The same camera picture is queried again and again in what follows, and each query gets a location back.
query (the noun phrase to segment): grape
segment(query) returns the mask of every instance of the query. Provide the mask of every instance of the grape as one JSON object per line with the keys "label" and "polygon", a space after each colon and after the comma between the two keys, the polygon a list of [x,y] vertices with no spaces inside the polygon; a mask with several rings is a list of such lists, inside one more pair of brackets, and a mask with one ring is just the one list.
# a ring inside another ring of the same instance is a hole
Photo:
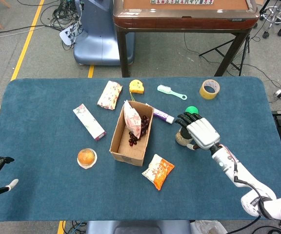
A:
{"label": "grape", "polygon": [[137,139],[137,137],[134,136],[134,134],[132,132],[129,132],[129,135],[130,135],[129,144],[130,144],[130,146],[137,145],[137,141],[140,140],[141,137],[146,134],[146,129],[148,129],[148,127],[149,127],[149,122],[150,122],[150,120],[147,116],[143,116],[141,118],[141,131],[140,131],[140,138],[139,139]]}

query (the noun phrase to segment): tape roll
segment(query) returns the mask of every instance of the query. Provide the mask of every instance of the tape roll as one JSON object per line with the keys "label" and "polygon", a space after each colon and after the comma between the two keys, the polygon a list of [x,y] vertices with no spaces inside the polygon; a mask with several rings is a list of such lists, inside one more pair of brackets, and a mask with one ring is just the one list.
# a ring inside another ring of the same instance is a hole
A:
{"label": "tape roll", "polygon": [[[214,93],[210,93],[206,91],[205,86],[209,86],[214,89]],[[216,95],[220,91],[220,85],[213,79],[207,79],[202,83],[202,86],[200,87],[199,93],[201,97],[207,100],[211,100],[216,97]]]}

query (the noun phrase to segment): white plastic bag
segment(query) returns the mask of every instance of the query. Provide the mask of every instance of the white plastic bag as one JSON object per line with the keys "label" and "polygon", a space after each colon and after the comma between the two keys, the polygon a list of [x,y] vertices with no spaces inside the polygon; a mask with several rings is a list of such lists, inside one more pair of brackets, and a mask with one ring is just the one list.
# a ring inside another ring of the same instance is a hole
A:
{"label": "white plastic bag", "polygon": [[127,128],[137,137],[141,136],[141,117],[137,111],[131,107],[128,101],[124,102],[124,120]]}
{"label": "white plastic bag", "polygon": [[226,234],[227,230],[217,220],[196,220],[194,222],[200,234]]}

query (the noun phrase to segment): white box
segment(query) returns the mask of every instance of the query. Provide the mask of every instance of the white box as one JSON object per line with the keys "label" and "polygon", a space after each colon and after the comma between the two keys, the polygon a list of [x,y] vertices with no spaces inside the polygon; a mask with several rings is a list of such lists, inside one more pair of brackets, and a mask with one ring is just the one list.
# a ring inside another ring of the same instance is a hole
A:
{"label": "white box", "polygon": [[106,135],[106,131],[100,126],[83,103],[74,109],[73,112],[95,140],[99,140]]}

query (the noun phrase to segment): blue table mat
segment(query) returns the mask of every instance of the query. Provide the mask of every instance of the blue table mat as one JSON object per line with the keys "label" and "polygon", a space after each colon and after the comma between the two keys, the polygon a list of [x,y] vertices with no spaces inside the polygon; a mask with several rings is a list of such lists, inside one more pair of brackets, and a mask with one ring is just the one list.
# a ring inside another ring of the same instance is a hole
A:
{"label": "blue table mat", "polygon": [[[215,78],[221,91],[204,100],[199,89],[207,78],[140,78],[145,93],[134,94],[174,117],[198,107],[244,166],[281,197],[281,142],[262,82],[253,77]],[[130,78],[114,111],[97,106],[109,79],[20,79],[9,83],[0,109],[0,156],[15,159],[0,172],[0,187],[14,178],[14,190],[0,195],[0,221],[252,219],[236,188],[211,158],[175,142],[180,126],[154,118],[142,167],[115,161],[109,153]],[[187,100],[157,91],[170,86]],[[107,132],[94,141],[72,110],[81,103]],[[98,160],[89,170],[76,161],[92,148]],[[144,176],[154,154],[175,165],[161,191]]]}

